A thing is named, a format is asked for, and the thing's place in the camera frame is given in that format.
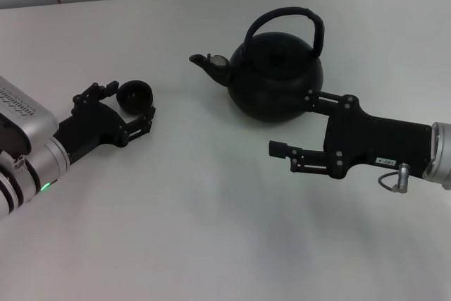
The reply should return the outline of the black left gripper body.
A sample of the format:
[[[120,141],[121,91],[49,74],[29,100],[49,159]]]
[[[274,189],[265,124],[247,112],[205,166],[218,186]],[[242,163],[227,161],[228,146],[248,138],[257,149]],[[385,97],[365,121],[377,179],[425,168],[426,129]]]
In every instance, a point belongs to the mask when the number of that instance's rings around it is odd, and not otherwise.
[[[100,145],[123,147],[124,120],[105,104],[89,104],[60,122],[54,138],[61,143],[73,165]]]

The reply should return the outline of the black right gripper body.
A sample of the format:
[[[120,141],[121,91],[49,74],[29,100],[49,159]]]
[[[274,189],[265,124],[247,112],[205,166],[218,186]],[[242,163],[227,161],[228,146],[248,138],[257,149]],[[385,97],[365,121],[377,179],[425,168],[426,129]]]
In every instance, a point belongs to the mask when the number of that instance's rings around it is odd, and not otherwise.
[[[344,178],[353,166],[366,164],[396,170],[400,164],[420,178],[431,160],[429,125],[371,116],[359,100],[343,96],[329,116],[323,144],[328,175]]]

